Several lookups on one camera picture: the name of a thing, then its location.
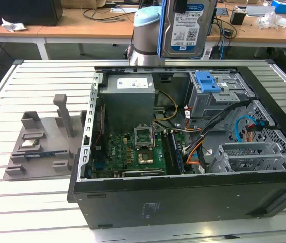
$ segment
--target small chip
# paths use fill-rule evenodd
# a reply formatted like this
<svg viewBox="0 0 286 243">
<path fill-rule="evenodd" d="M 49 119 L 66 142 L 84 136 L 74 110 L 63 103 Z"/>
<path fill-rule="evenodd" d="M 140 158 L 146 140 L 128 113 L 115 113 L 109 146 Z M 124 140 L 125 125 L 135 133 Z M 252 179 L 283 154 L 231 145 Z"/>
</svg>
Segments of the small chip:
<svg viewBox="0 0 286 243">
<path fill-rule="evenodd" d="M 29 139 L 29 140 L 25 140 L 21 147 L 22 148 L 31 148 L 31 147 L 35 147 L 37 144 L 37 139 Z"/>
<path fill-rule="evenodd" d="M 138 152 L 139 164 L 153 164 L 153 151 L 152 150 L 140 150 Z"/>
</svg>

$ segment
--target power supply label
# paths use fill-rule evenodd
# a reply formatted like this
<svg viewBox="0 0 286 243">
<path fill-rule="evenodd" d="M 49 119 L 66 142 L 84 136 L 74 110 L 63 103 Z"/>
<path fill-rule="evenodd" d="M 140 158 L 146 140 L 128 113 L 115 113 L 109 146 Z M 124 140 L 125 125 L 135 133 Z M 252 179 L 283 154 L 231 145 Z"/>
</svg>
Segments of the power supply label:
<svg viewBox="0 0 286 243">
<path fill-rule="evenodd" d="M 144 89 L 148 88 L 147 78 L 119 78 L 117 89 Z"/>
</svg>

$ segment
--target hard drive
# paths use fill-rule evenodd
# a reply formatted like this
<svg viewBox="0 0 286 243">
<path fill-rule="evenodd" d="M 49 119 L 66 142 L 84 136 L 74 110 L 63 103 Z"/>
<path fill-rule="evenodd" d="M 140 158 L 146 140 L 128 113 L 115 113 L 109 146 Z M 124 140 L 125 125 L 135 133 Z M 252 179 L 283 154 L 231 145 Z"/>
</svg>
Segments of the hard drive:
<svg viewBox="0 0 286 243">
<path fill-rule="evenodd" d="M 202 55 L 216 2 L 216 0 L 164 0 L 158 55 L 160 57 Z"/>
</svg>

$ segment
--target green circuit board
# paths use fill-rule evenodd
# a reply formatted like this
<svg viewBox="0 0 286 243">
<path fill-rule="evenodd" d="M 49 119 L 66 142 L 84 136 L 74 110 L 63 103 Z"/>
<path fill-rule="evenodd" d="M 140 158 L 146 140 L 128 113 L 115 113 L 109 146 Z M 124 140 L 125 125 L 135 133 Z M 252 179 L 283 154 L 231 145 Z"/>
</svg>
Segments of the green circuit board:
<svg viewBox="0 0 286 243">
<path fill-rule="evenodd" d="M 148 141 L 148 134 L 141 134 L 141 141 Z M 110 134 L 108 138 L 108 155 L 106 160 L 106 170 L 163 170 L 166 171 L 166 163 L 164 159 L 164 151 L 161 141 L 161 133 L 155 132 L 154 148 L 135 147 L 135 137 L 133 133 Z M 185 138 L 182 133 L 176 134 L 179 147 L 185 146 Z"/>
</svg>

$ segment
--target light blue robot arm cap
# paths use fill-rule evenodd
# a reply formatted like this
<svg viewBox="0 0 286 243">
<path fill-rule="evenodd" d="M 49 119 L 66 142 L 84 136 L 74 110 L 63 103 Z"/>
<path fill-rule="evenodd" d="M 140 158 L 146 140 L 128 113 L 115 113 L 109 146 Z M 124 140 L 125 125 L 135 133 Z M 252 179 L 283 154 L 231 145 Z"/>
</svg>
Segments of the light blue robot arm cap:
<svg viewBox="0 0 286 243">
<path fill-rule="evenodd" d="M 142 27 L 160 20 L 161 6 L 150 6 L 137 10 L 134 27 Z"/>
</svg>

